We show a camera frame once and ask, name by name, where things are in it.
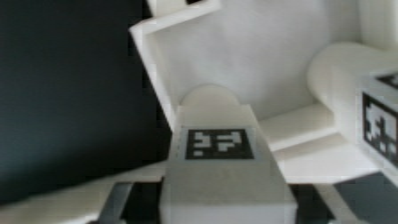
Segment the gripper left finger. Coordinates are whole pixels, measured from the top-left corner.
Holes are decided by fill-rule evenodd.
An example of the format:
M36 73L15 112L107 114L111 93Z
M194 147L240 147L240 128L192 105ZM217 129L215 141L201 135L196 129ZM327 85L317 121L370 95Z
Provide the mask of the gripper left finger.
M88 224L127 224L123 213L130 199L132 189L132 182L118 182L114 184L98 218Z

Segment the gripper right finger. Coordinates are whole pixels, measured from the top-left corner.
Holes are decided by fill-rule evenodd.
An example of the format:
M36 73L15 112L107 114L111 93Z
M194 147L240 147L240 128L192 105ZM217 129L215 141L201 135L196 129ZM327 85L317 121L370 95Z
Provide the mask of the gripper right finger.
M335 186L331 184L317 184L315 189L335 215L335 220L329 224L370 224L354 214Z

